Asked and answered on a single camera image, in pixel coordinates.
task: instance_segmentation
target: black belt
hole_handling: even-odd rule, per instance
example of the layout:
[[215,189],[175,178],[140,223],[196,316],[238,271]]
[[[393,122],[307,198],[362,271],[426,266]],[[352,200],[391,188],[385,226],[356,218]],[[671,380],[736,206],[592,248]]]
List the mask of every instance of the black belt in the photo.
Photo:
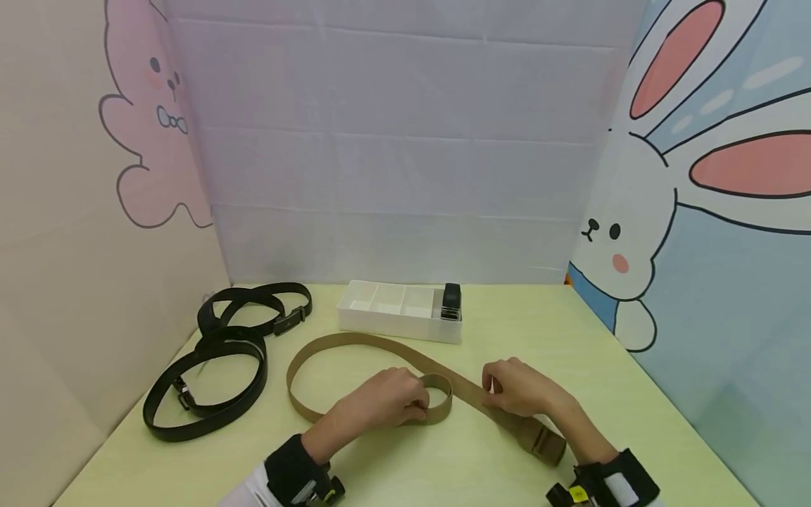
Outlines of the black belt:
[[[307,304],[297,307],[290,314],[285,305],[275,296],[282,293],[298,293],[307,297]],[[214,303],[231,303],[217,317]],[[246,304],[253,303],[270,307],[279,315],[252,327],[228,326],[231,317]],[[208,299],[197,312],[197,325],[202,336],[195,349],[170,364],[158,377],[144,400],[144,424],[158,439],[167,442],[182,442],[206,435],[235,421],[256,403],[268,379],[268,351],[264,337],[280,336],[290,331],[312,312],[312,296],[299,283],[272,283],[254,289],[232,287],[221,290]],[[200,363],[227,355],[250,355],[259,361],[251,383],[240,394],[227,402],[216,405],[200,405],[191,395],[181,375]],[[178,400],[184,409],[199,417],[199,421],[182,426],[162,427],[155,425],[155,414],[169,388],[178,391]]]

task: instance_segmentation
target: khaki canvas belt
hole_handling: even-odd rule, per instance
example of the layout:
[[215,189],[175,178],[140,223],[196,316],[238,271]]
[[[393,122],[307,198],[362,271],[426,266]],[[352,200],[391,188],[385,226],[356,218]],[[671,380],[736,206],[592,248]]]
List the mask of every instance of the khaki canvas belt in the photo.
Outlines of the khaki canvas belt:
[[293,408],[307,421],[314,423],[323,414],[307,408],[293,395],[293,379],[296,377],[296,372],[310,357],[322,350],[346,345],[373,346],[396,354],[424,374],[421,381],[427,388],[437,388],[448,396],[438,406],[431,407],[426,411],[427,417],[424,421],[410,421],[409,424],[436,424],[441,422],[450,414],[451,403],[453,397],[456,396],[510,432],[516,437],[522,449],[532,453],[546,464],[555,466],[563,457],[566,450],[566,440],[537,419],[521,417],[501,409],[486,407],[482,401],[487,391],[465,377],[399,342],[363,333],[337,333],[316,338],[305,345],[293,357],[290,366],[287,368],[287,395],[290,398],[290,403],[293,404]]

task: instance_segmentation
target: hand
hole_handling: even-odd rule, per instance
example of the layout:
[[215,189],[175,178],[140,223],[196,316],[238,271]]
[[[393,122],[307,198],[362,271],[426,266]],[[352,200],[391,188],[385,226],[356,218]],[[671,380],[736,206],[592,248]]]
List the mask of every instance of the hand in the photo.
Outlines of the hand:
[[302,445],[323,465],[373,428],[424,420],[430,398],[423,383],[407,368],[389,368],[363,382],[302,435]]
[[545,414],[554,420],[577,406],[577,400],[565,389],[517,358],[485,364],[482,387],[488,391],[485,406],[524,417]]
[[545,414],[572,448],[577,462],[609,463],[617,456],[611,442],[591,422],[580,403],[555,381],[517,358],[484,365],[485,406],[496,406],[524,417]]
[[424,420],[428,391],[408,368],[389,368],[341,399],[336,411],[358,434],[373,428]]

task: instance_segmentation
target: table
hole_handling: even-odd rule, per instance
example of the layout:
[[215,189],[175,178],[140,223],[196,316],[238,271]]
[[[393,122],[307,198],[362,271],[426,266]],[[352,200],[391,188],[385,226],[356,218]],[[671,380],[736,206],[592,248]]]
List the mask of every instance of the table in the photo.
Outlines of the table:
[[[56,507],[215,505],[269,453],[308,423],[290,407],[284,375],[310,340],[338,331],[336,305],[344,286],[310,286],[315,309],[307,322],[269,337],[268,384],[239,420],[179,444],[158,441],[141,421],[141,402],[102,445]],[[707,447],[647,374],[568,286],[463,286],[461,345],[401,339],[456,372],[477,380],[483,364],[517,356],[556,379],[586,408],[617,447],[630,447],[663,490],[669,507],[757,503]],[[288,308],[297,294],[282,296]],[[249,307],[233,324],[258,324],[273,312]],[[196,333],[179,354],[188,352]],[[255,361],[232,357],[187,373],[199,402],[233,396]],[[294,389],[305,404],[327,410],[374,372],[405,366],[382,350],[350,346],[308,361]],[[158,422],[188,415],[165,399]],[[544,466],[465,403],[432,427],[380,430],[333,459],[351,505],[547,505],[544,495],[569,481],[570,451],[556,469]]]

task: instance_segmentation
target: storage tray compartment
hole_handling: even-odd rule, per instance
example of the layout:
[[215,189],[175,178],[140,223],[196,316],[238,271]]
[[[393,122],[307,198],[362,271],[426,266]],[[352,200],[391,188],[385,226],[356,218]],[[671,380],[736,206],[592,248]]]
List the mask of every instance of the storage tray compartment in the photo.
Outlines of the storage tray compartment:
[[345,331],[460,343],[461,321],[440,319],[442,289],[353,280],[338,303]]

